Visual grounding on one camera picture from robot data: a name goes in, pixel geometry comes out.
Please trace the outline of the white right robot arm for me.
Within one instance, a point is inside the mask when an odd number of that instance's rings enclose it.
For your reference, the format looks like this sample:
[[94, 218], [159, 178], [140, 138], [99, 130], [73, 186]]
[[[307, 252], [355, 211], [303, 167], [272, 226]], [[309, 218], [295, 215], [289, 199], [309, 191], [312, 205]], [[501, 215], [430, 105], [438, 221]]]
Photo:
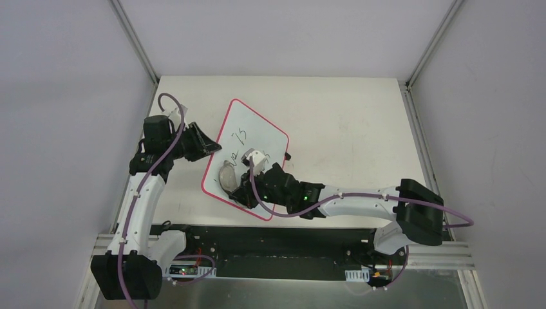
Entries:
[[220, 186], [230, 200], [253, 209], [261, 207], [280, 218], [326, 218], [362, 216], [386, 220], [366, 245], [366, 257], [383, 263], [398, 249], [410, 244], [442, 244], [442, 199], [419, 182], [402, 179], [398, 186], [375, 190], [343, 189], [297, 180], [274, 163], [258, 174], [236, 175], [225, 162], [218, 173]]

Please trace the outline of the pink-framed whiteboard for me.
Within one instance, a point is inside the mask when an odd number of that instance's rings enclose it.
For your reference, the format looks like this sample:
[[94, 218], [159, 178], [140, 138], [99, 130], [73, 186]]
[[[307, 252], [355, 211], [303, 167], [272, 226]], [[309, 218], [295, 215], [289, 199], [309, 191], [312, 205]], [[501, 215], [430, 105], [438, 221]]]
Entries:
[[225, 162], [233, 165], [235, 180], [240, 183], [240, 177], [248, 171], [242, 158], [249, 149], [265, 155], [264, 170], [270, 169], [274, 163], [284, 166], [289, 145], [288, 135], [246, 103], [235, 98], [229, 104], [216, 143], [221, 145], [221, 150], [209, 159], [201, 183], [202, 191], [262, 221], [270, 221], [272, 215], [261, 206], [248, 209], [229, 199], [220, 185], [220, 169]]

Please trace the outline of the grey eraser cloth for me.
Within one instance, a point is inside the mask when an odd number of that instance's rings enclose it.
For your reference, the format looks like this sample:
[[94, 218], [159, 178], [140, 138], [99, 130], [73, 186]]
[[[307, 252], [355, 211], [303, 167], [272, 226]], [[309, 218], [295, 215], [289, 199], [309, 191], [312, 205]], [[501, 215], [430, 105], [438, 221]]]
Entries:
[[218, 171], [218, 181], [221, 189], [227, 194], [231, 194], [238, 188], [238, 179], [234, 165], [227, 160], [222, 163]]

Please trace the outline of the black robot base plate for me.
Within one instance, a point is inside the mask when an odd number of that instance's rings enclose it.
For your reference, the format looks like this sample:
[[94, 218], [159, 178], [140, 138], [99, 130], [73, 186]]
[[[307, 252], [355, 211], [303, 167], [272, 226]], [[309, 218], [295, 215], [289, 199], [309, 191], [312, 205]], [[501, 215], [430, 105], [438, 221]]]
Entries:
[[349, 270], [404, 264], [406, 252], [393, 255], [372, 250], [370, 229], [288, 227], [222, 227], [154, 224], [150, 234], [179, 230], [187, 244], [181, 255], [199, 265], [214, 266], [216, 276], [249, 279], [343, 281]]

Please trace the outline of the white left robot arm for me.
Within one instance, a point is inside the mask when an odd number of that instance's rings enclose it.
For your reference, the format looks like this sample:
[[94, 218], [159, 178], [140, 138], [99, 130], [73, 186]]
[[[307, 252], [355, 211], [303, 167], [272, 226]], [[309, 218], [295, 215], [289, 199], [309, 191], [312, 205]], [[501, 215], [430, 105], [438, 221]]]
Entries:
[[165, 115], [144, 120], [144, 136], [129, 162], [129, 183], [119, 221], [105, 253], [94, 255], [90, 269], [107, 300], [152, 300], [177, 256], [189, 260], [196, 243], [170, 231], [150, 245], [156, 206], [177, 159], [195, 162], [221, 150], [196, 122], [188, 125]]

